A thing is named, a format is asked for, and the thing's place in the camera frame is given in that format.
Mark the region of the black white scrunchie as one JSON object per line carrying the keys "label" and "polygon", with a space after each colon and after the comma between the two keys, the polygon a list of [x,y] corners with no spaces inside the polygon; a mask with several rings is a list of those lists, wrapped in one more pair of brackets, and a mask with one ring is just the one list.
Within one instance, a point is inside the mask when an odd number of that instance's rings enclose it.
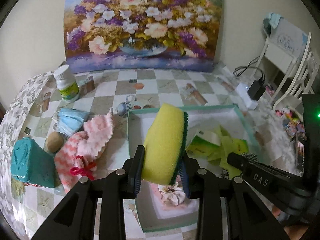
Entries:
{"label": "black white scrunchie", "polygon": [[219,166],[227,171],[228,177],[231,180],[234,177],[240,176],[250,161],[255,161],[255,159],[231,152],[226,157],[221,158]]}

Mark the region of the pink floral scrunchie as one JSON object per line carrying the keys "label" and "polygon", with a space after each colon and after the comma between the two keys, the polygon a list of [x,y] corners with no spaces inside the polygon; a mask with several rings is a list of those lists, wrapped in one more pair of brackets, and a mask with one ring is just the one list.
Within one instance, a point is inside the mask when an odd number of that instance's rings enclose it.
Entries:
{"label": "pink floral scrunchie", "polygon": [[179,206],[186,199],[186,194],[179,182],[173,185],[158,185],[158,190],[162,195],[162,203],[168,206]]}

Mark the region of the pink white fluffy cloth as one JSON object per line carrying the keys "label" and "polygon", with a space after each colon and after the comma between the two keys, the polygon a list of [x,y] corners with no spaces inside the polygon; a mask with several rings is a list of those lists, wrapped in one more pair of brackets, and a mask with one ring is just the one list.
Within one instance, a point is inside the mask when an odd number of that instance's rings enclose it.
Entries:
{"label": "pink white fluffy cloth", "polygon": [[54,163],[68,193],[81,176],[97,179],[97,159],[107,148],[114,132],[113,109],[84,122],[83,130],[73,134],[54,157]]}

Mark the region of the yellow-green cloth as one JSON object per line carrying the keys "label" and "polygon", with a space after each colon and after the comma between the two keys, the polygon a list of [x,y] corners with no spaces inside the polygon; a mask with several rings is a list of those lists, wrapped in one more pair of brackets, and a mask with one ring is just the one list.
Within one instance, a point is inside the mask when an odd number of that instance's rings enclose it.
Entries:
{"label": "yellow-green cloth", "polygon": [[221,158],[226,157],[231,152],[236,152],[236,146],[233,142],[233,137],[230,136],[228,131],[224,129],[221,125],[217,126],[217,128],[214,130],[214,133],[216,133],[220,140],[221,140],[221,146],[216,154],[211,154],[207,160],[209,162],[214,162],[216,165],[219,165]]}

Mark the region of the green tissue pack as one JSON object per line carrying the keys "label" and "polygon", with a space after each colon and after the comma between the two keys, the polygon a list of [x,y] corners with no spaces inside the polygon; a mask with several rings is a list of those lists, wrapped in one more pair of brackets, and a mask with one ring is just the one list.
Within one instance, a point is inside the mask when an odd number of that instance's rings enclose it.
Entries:
{"label": "green tissue pack", "polygon": [[198,131],[189,145],[186,152],[195,157],[206,158],[216,154],[221,146],[219,136],[211,131]]}
{"label": "green tissue pack", "polygon": [[249,152],[249,146],[246,140],[233,138],[233,142],[235,143],[237,154],[245,154]]}

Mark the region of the beige wooden egg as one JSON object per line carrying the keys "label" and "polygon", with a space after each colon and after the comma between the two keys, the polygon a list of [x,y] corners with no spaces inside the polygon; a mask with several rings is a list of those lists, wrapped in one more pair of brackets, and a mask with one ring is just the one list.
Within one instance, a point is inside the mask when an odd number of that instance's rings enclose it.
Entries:
{"label": "beige wooden egg", "polygon": [[63,146],[63,137],[59,132],[52,132],[47,138],[47,148],[51,153],[57,152]]}

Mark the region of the yellow green sponge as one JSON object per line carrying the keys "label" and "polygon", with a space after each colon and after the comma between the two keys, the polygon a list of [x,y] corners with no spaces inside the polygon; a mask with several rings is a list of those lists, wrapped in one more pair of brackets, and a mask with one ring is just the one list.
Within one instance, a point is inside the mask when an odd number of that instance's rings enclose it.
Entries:
{"label": "yellow green sponge", "polygon": [[142,179],[159,185],[172,185],[185,153],[188,114],[168,103],[163,104],[145,140]]}

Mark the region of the teal plastic toy box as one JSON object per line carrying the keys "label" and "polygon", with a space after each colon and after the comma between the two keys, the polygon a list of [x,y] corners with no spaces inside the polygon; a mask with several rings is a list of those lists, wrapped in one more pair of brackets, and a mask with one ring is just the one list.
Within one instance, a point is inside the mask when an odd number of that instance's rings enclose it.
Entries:
{"label": "teal plastic toy box", "polygon": [[23,183],[54,187],[54,159],[34,139],[25,137],[15,143],[10,169],[11,176]]}

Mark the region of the teal rimmed white tray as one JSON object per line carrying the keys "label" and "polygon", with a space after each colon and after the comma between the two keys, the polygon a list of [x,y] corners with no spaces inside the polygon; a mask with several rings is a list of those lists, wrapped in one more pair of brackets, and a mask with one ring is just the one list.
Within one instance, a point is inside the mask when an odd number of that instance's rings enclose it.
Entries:
{"label": "teal rimmed white tray", "polygon": [[198,169],[228,179],[241,170],[227,158],[260,148],[237,105],[131,110],[127,121],[130,157],[142,155],[141,184],[135,196],[143,232],[171,230],[195,224],[205,187]]}

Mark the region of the blue face mask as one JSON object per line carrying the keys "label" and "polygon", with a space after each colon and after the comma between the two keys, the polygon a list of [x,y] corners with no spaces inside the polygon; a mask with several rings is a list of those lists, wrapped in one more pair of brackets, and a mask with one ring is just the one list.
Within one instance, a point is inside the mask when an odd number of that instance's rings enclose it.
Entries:
{"label": "blue face mask", "polygon": [[61,108],[52,116],[54,130],[71,137],[87,121],[89,113],[71,108]]}

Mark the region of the black power adapter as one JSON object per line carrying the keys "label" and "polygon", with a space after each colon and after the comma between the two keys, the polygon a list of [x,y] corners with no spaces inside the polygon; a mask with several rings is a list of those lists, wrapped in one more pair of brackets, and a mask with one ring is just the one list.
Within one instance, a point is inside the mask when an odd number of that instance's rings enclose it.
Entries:
{"label": "black power adapter", "polygon": [[254,80],[251,86],[249,87],[247,94],[250,97],[250,99],[254,101],[258,101],[261,96],[265,92],[264,83],[262,81]]}

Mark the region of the white pill bottle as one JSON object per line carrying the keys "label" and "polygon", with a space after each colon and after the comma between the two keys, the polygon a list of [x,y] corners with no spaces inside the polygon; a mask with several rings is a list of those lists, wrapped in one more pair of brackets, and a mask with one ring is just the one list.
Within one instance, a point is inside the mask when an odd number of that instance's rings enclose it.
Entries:
{"label": "white pill bottle", "polygon": [[74,102],[79,98],[80,89],[68,64],[57,68],[53,76],[57,89],[65,102]]}

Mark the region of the white chair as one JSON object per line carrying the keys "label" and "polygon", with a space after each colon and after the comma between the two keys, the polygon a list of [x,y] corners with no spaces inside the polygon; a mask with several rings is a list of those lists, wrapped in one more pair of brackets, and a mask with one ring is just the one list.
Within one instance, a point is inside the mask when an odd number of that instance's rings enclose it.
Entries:
{"label": "white chair", "polygon": [[255,65],[265,79],[261,68],[267,59],[284,74],[283,79],[270,97],[273,110],[285,101],[296,98],[301,102],[302,95],[313,92],[312,85],[319,70],[319,57],[312,47],[312,32],[304,32],[280,14],[268,13],[263,19],[266,40]]}

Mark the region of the flower painting canvas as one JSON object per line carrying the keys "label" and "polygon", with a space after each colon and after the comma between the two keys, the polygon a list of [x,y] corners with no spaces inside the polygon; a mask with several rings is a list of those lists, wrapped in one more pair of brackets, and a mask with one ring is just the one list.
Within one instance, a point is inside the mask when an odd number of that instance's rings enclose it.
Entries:
{"label": "flower painting canvas", "polygon": [[158,68],[211,72],[224,0],[66,0],[73,73]]}

